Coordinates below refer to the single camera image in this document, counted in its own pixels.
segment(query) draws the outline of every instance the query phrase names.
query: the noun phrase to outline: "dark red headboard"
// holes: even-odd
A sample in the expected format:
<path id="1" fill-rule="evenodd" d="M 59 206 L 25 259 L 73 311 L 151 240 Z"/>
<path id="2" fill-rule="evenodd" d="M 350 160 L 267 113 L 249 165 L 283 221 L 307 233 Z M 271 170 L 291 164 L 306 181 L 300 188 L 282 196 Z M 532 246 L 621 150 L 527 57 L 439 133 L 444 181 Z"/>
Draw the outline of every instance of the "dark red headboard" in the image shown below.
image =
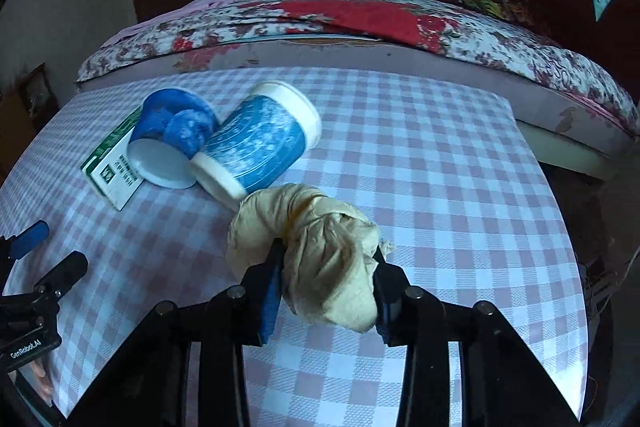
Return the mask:
<path id="1" fill-rule="evenodd" d="M 596 21 L 593 0 L 527 0 L 551 38 L 605 68 L 640 99 L 640 0 L 612 0 Z"/>

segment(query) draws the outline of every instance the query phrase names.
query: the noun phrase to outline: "blue paper cup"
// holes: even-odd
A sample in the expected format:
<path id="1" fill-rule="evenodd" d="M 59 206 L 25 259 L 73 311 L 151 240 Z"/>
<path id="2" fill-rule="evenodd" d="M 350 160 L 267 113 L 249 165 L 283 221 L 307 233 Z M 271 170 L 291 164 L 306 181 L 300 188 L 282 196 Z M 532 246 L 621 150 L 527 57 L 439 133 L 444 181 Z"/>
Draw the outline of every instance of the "blue paper cup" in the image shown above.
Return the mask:
<path id="1" fill-rule="evenodd" d="M 322 121 L 308 98 L 271 80 L 227 118 L 190 162 L 198 183 L 231 209 L 269 187 L 320 139 Z"/>
<path id="2" fill-rule="evenodd" d="M 146 97 L 127 154 L 147 181 L 165 188 L 196 182 L 189 160 L 220 127 L 213 109 L 198 95 L 171 87 Z"/>

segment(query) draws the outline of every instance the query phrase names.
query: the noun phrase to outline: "metal bolt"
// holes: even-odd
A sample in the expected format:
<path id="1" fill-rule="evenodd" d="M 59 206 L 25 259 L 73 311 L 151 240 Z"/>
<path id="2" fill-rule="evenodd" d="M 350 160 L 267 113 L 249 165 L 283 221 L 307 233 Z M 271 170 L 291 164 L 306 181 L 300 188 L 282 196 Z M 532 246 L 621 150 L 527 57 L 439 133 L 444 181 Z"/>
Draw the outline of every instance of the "metal bolt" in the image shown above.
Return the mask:
<path id="1" fill-rule="evenodd" d="M 172 303 L 171 301 L 162 301 L 156 304 L 154 311 L 158 315 L 166 315 L 167 313 L 174 311 L 174 308 L 175 308 L 175 304 Z"/>
<path id="2" fill-rule="evenodd" d="M 495 306 L 489 301 L 479 301 L 476 309 L 483 315 L 493 315 L 495 312 Z"/>
<path id="3" fill-rule="evenodd" d="M 241 299 L 242 297 L 244 297 L 245 293 L 246 291 L 244 289 L 244 286 L 241 286 L 239 284 L 231 286 L 231 288 L 226 291 L 226 294 L 232 299 Z"/>
<path id="4" fill-rule="evenodd" d="M 424 290 L 420 286 L 407 286 L 404 294 L 410 299 L 420 299 L 424 295 Z"/>

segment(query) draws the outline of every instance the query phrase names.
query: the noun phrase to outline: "cloth bundle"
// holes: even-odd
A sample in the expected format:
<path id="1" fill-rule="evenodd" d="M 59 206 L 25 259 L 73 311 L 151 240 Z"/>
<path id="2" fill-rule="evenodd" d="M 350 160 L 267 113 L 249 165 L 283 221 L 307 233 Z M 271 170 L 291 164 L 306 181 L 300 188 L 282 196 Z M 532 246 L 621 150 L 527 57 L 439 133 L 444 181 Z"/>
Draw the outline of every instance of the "cloth bundle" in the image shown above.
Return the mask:
<path id="1" fill-rule="evenodd" d="M 373 259 L 378 226 L 354 206 L 308 185 L 259 190 L 231 222 L 225 258 L 238 280 L 262 263 L 275 237 L 287 251 L 282 294 L 308 323 L 332 323 L 364 333 L 376 321 Z M 380 250 L 386 258 L 386 242 Z"/>

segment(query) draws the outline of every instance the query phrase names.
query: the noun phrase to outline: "green and white box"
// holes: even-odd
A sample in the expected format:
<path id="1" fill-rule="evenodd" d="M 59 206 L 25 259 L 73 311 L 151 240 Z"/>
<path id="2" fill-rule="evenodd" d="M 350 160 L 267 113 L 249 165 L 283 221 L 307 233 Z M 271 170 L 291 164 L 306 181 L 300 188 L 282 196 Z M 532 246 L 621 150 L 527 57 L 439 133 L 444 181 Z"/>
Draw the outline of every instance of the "green and white box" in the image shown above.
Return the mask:
<path id="1" fill-rule="evenodd" d="M 141 107 L 137 108 L 119 124 L 81 166 L 91 186 L 116 210 L 122 210 L 143 181 L 127 156 L 129 138 L 140 119 L 141 110 Z"/>

